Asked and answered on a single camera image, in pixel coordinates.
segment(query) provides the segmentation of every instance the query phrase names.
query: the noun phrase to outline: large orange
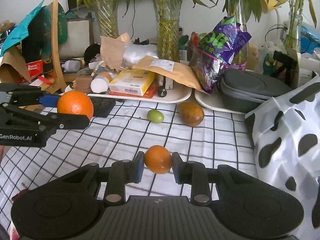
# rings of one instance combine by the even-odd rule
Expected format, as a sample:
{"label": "large orange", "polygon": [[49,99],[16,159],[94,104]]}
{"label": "large orange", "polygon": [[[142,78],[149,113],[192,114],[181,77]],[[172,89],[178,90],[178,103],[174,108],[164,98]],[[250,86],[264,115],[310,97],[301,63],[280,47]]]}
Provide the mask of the large orange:
{"label": "large orange", "polygon": [[57,112],[59,114],[86,115],[90,120],[93,117],[93,104],[86,94],[79,91],[69,91],[59,98]]}
{"label": "large orange", "polygon": [[165,174],[172,167],[172,157],[166,148],[153,145],[144,154],[144,163],[152,172]]}

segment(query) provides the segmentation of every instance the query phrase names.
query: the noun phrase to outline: checkered tablecloth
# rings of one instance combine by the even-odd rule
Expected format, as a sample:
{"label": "checkered tablecloth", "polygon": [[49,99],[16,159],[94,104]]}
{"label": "checkered tablecloth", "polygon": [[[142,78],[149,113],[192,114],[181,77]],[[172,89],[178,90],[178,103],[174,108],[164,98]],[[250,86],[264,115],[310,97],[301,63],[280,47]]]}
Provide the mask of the checkered tablecloth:
{"label": "checkered tablecloth", "polygon": [[[147,120],[150,109],[164,114],[160,124]],[[42,114],[56,112],[46,108]],[[184,125],[177,105],[127,100],[117,102],[107,118],[94,117],[85,130],[58,130],[44,148],[11,147],[0,169],[0,223],[9,229],[11,198],[25,188],[34,189],[88,163],[111,166],[117,160],[132,160],[138,151],[162,145],[183,159],[217,168],[228,164],[257,177],[253,150],[244,125],[244,115],[204,109],[197,127]],[[106,183],[101,187],[103,195]],[[218,199],[214,185],[212,199]],[[155,175],[146,167],[140,184],[128,184],[129,195],[186,195],[190,185],[175,183],[172,170]]]}

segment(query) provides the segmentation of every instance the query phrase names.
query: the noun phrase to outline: glass vase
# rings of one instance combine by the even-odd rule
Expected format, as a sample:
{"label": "glass vase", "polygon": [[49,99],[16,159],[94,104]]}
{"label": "glass vase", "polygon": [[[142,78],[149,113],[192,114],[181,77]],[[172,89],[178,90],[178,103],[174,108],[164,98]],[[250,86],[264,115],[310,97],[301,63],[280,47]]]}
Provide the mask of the glass vase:
{"label": "glass vase", "polygon": [[289,12],[290,25],[287,31],[287,35],[284,38],[283,44],[286,49],[294,49],[298,53],[301,52],[301,37],[300,31],[302,27],[303,17],[302,15],[293,15]]}
{"label": "glass vase", "polygon": [[[243,0],[228,0],[228,17],[236,15],[236,21],[241,24],[240,30],[247,31],[247,24],[244,17]],[[233,58],[231,68],[245,70],[248,60],[249,44],[247,43],[240,52]]]}
{"label": "glass vase", "polygon": [[100,36],[117,38],[118,32],[118,3],[114,0],[94,1],[93,9],[98,22]]}
{"label": "glass vase", "polygon": [[153,0],[157,22],[157,51],[160,59],[180,61],[180,0]]}

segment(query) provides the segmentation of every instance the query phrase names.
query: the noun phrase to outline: tray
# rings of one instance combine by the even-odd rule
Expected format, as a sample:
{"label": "tray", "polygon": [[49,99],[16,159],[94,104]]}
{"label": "tray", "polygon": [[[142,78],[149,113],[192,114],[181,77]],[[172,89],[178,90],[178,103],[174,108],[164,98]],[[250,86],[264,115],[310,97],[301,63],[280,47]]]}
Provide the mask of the tray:
{"label": "tray", "polygon": [[[65,92],[72,91],[70,86],[67,86]],[[164,98],[158,97],[157,94],[153,98],[135,98],[126,96],[111,96],[108,94],[88,94],[90,97],[102,97],[102,98],[116,98],[116,99],[130,99],[138,101],[157,102],[165,104],[176,104],[187,100],[192,93],[192,88],[179,84],[174,81],[173,89],[167,90],[167,96]]]}
{"label": "tray", "polygon": [[228,109],[224,105],[222,101],[222,95],[217,90],[216,86],[214,87],[210,95],[207,95],[205,93],[195,90],[195,98],[199,104],[211,110],[216,110],[216,111],[226,112],[226,113],[245,114],[242,112],[237,112],[237,111]]}

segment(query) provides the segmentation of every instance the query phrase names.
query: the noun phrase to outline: cow print bag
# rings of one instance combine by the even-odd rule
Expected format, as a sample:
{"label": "cow print bag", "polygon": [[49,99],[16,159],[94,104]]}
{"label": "cow print bag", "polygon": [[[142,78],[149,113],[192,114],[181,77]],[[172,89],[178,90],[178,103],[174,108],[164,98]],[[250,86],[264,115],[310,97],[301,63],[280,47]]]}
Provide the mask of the cow print bag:
{"label": "cow print bag", "polygon": [[246,116],[260,180],[297,198],[300,240],[320,239],[320,76]]}

